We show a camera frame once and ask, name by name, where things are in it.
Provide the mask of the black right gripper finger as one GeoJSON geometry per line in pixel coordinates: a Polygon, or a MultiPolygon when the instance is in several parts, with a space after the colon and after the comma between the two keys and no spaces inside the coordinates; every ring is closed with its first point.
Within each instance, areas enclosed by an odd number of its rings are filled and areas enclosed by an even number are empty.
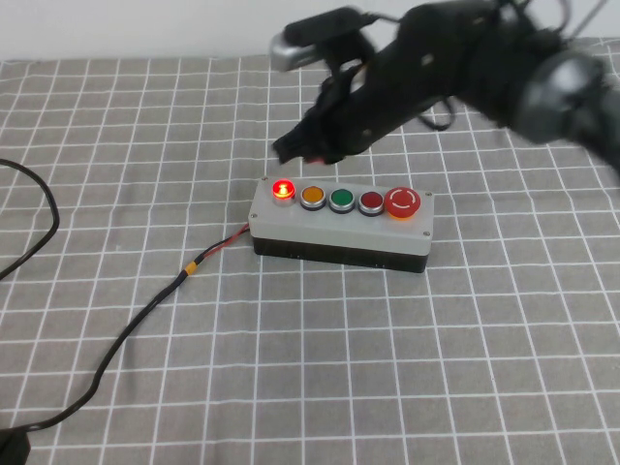
{"type": "MultiPolygon", "coordinates": [[[[303,141],[313,146],[319,146],[320,148],[334,152],[334,145],[329,139],[328,132],[321,118],[312,112],[306,114],[287,134],[280,138],[303,141]]],[[[279,139],[272,144],[277,154],[279,139]]]]}
{"type": "Polygon", "coordinates": [[[287,138],[278,140],[278,161],[281,165],[300,159],[306,164],[321,163],[330,166],[343,161],[345,158],[345,155],[303,141],[287,138]]]}

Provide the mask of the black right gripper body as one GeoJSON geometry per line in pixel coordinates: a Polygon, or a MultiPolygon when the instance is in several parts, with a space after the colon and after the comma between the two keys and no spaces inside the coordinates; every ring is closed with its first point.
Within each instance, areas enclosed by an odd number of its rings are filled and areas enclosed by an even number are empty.
{"type": "Polygon", "coordinates": [[[464,51],[455,37],[401,36],[367,63],[357,90],[349,72],[324,85],[315,110],[334,153],[365,151],[451,94],[464,51]]]}

